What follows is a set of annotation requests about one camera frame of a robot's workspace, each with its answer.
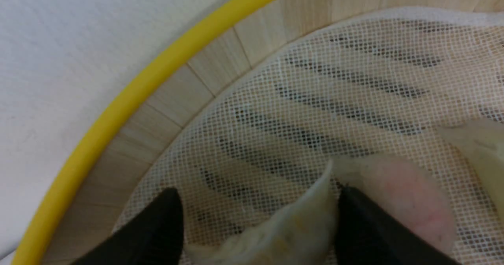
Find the yellow rim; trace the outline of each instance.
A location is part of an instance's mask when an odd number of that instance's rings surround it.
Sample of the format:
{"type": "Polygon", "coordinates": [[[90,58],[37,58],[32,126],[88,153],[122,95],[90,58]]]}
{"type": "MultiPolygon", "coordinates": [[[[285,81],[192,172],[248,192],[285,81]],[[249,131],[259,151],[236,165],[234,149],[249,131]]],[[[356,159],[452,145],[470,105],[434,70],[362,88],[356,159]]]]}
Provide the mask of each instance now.
{"type": "Polygon", "coordinates": [[[209,42],[271,1],[229,1],[171,44],[112,101],[54,179],[19,244],[13,265],[41,262],[56,227],[89,170],[142,102],[209,42]]]}

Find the mesh net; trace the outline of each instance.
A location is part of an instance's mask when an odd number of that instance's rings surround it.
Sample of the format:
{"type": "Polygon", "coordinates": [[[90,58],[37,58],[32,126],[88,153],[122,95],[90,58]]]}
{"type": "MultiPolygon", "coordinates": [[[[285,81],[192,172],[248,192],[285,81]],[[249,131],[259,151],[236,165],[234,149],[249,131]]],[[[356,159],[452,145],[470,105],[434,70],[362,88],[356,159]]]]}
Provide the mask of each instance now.
{"type": "MultiPolygon", "coordinates": [[[[475,172],[435,132],[504,120],[504,15],[398,8],[323,28],[219,96],[159,157],[115,229],[176,187],[186,242],[220,244],[295,201],[332,154],[405,156],[448,193],[464,264],[504,260],[475,172]]],[[[336,264],[334,254],[327,264],[336,264]]],[[[181,264],[190,264],[183,257],[181,264]]]]}

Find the dark stripe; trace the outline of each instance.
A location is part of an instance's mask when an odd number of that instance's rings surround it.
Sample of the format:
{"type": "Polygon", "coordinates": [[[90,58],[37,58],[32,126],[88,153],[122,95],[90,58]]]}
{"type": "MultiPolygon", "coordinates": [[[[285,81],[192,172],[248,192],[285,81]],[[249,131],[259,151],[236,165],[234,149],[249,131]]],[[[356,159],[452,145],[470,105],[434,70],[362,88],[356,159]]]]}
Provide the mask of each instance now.
{"type": "Polygon", "coordinates": [[[468,228],[460,228],[459,236],[464,244],[472,247],[486,256],[504,260],[504,241],[493,238],[468,228]]]}
{"type": "Polygon", "coordinates": [[[236,119],[250,125],[251,127],[263,130],[279,138],[294,141],[324,154],[342,154],[350,157],[361,157],[372,154],[368,149],[347,143],[344,140],[333,139],[327,136],[316,134],[299,127],[291,126],[273,118],[240,109],[235,112],[236,119]]]}
{"type": "Polygon", "coordinates": [[[486,191],[482,186],[474,183],[472,185],[472,190],[472,195],[474,195],[480,205],[489,206],[490,209],[493,207],[490,202],[490,197],[486,194],[486,191]]]}
{"type": "Polygon", "coordinates": [[[202,169],[201,172],[205,183],[210,189],[226,195],[237,202],[259,208],[264,213],[272,215],[279,208],[288,204],[281,199],[265,195],[248,186],[232,182],[207,170],[202,169]]]}
{"type": "Polygon", "coordinates": [[[296,102],[300,102],[302,104],[309,105],[323,111],[330,111],[335,114],[345,116],[346,118],[356,119],[358,121],[375,125],[379,128],[383,128],[391,132],[406,135],[415,135],[422,132],[422,128],[414,124],[402,122],[401,120],[392,117],[383,117],[373,111],[368,112],[365,109],[351,107],[340,102],[310,97],[306,94],[298,93],[295,90],[285,89],[284,87],[277,84],[275,85],[275,89],[279,91],[281,96],[288,98],[289,100],[295,100],[296,102]]]}
{"type": "Polygon", "coordinates": [[[403,20],[401,21],[407,28],[413,28],[415,30],[430,33],[430,32],[446,32],[453,30],[456,26],[450,23],[427,21],[427,20],[403,20]]]}
{"type": "Polygon", "coordinates": [[[312,70],[319,75],[329,76],[331,78],[336,78],[339,80],[345,80],[349,83],[360,84],[362,86],[382,90],[387,93],[394,93],[404,98],[419,98],[426,93],[426,91],[422,89],[416,89],[414,87],[406,86],[400,83],[389,82],[387,80],[383,80],[382,78],[372,77],[360,72],[340,69],[328,64],[299,59],[297,57],[290,57],[286,59],[286,61],[296,67],[312,70]]]}
{"type": "Polygon", "coordinates": [[[478,107],[479,113],[482,116],[500,123],[504,123],[504,113],[502,113],[502,111],[499,111],[498,109],[490,109],[489,107],[484,107],[481,105],[478,107]]]}
{"type": "Polygon", "coordinates": [[[272,175],[289,179],[295,183],[302,183],[309,188],[320,177],[317,172],[306,167],[297,166],[288,161],[269,156],[258,150],[247,148],[232,141],[220,139],[221,150],[232,158],[245,161],[272,175]]]}
{"type": "Polygon", "coordinates": [[[225,229],[230,229],[232,234],[240,234],[244,231],[244,227],[238,226],[233,222],[226,220],[220,216],[212,213],[191,207],[196,212],[196,219],[198,222],[204,223],[209,228],[217,228],[224,226],[225,229]]]}
{"type": "Polygon", "coordinates": [[[441,59],[439,57],[430,55],[415,55],[411,51],[404,51],[398,48],[382,47],[379,44],[373,43],[372,41],[357,39],[355,37],[344,34],[330,39],[330,41],[336,44],[340,44],[345,48],[353,48],[356,51],[371,53],[375,56],[381,56],[407,64],[418,65],[424,68],[436,66],[437,64],[439,64],[439,62],[441,62],[441,59]]]}

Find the white fabric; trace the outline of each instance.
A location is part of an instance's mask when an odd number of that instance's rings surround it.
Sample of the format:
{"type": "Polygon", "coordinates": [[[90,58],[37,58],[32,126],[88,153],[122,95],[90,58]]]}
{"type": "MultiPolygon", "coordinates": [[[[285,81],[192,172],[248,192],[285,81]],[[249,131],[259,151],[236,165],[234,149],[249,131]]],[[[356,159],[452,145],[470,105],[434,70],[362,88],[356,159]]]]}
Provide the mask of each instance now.
{"type": "Polygon", "coordinates": [[[218,244],[293,202],[328,156],[388,152],[428,169],[448,193],[455,258],[500,263],[504,236],[493,204],[434,129],[504,118],[503,36],[504,14],[428,8],[385,10],[313,32],[196,118],[142,179],[116,228],[175,186],[186,240],[218,244]]]}

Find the black tip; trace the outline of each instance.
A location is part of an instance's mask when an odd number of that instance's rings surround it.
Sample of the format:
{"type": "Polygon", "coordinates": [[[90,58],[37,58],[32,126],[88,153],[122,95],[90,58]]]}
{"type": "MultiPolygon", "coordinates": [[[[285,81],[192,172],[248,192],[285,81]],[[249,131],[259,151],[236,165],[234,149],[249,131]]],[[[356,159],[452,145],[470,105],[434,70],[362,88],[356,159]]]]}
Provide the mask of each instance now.
{"type": "Polygon", "coordinates": [[[74,265],[177,265],[183,247],[183,210],[175,188],[145,209],[74,265]]]}
{"type": "Polygon", "coordinates": [[[344,186],[335,237],[339,265],[458,265],[392,218],[357,188],[344,186]]]}

